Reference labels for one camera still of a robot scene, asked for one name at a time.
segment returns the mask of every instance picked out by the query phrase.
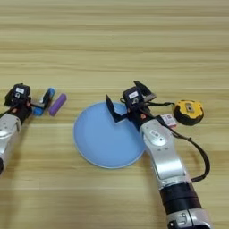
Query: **tape measure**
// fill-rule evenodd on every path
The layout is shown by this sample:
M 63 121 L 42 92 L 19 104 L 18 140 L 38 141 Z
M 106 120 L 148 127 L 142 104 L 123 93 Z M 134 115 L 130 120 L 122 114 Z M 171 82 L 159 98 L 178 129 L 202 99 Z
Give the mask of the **tape measure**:
M 200 102 L 180 100 L 174 105 L 175 119 L 184 125 L 195 125 L 204 117 L 203 106 Z

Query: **blue object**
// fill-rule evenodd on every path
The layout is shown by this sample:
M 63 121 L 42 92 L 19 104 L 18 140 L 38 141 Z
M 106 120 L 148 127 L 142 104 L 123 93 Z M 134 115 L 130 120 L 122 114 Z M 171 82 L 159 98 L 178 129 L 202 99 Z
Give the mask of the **blue object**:
M 50 97 L 53 98 L 53 96 L 55 95 L 55 89 L 54 88 L 49 88 L 48 90 L 50 92 Z
M 40 104 L 44 104 L 46 102 L 45 106 L 47 106 L 49 101 L 52 100 L 52 98 L 54 97 L 54 95 L 55 95 L 55 89 L 49 88 L 47 90 L 46 94 L 40 99 L 41 101 L 39 103 Z M 44 114 L 44 110 L 45 110 L 45 107 L 44 108 L 35 107 L 34 110 L 33 110 L 33 114 L 35 116 L 42 116 Z
M 44 109 L 39 108 L 39 107 L 35 107 L 34 110 L 33 110 L 33 114 L 35 116 L 42 116 L 43 113 L 44 113 Z
M 123 115 L 126 108 L 114 103 Z M 121 168 L 136 162 L 145 150 L 137 129 L 129 120 L 115 123 L 106 103 L 84 110 L 73 127 L 73 137 L 81 155 L 91 164 L 104 168 Z

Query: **wire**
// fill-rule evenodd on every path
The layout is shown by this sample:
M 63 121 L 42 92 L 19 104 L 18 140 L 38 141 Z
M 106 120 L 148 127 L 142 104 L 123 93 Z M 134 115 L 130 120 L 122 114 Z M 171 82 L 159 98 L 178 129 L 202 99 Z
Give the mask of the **wire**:
M 120 98 L 120 102 L 124 104 L 125 103 L 124 98 Z
M 8 114 L 8 113 L 12 112 L 12 110 L 13 110 L 14 108 L 16 108 L 17 106 L 18 106 L 18 104 L 15 105 L 15 106 L 12 106 L 12 107 L 11 107 L 10 109 L 8 109 L 7 111 L 1 113 L 1 114 L 0 114 L 0 117 L 2 117 L 2 116 L 5 115 L 5 114 Z
M 140 111 L 143 114 L 145 114 L 145 115 L 147 115 L 147 116 L 149 116 L 151 118 L 154 118 L 154 119 L 156 118 L 151 113 L 143 110 L 142 108 L 140 108 Z M 187 138 L 187 137 L 181 135 L 180 133 L 178 133 L 177 131 L 173 130 L 171 127 L 169 127 L 166 123 L 161 122 L 160 120 L 158 120 L 158 121 L 160 122 L 161 125 L 165 126 L 169 131 L 171 131 L 171 133 L 173 134 L 173 136 L 176 139 L 187 140 L 188 142 L 190 142 L 199 151 L 199 153 L 201 154 L 201 156 L 202 156 L 202 158 L 204 160 L 204 163 L 205 163 L 205 172 L 204 172 L 204 174 L 202 174 L 200 176 L 197 176 L 197 177 L 194 177 L 191 180 L 192 180 L 192 182 L 200 182 L 200 181 L 204 180 L 206 178 L 206 176 L 210 172 L 210 161 L 209 161 L 208 155 L 204 151 L 204 149 L 201 146 L 199 146 L 195 141 L 193 141 L 191 138 Z
M 175 105 L 173 102 L 165 102 L 165 103 L 153 103 L 153 102 L 148 102 L 146 103 L 147 106 L 169 106 L 169 105 Z

